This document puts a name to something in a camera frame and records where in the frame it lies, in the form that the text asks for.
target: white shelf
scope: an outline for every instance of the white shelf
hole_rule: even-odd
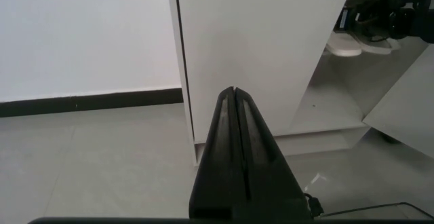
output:
[[[327,58],[323,57],[304,93],[288,134],[365,127],[362,119],[360,108],[327,63]]]

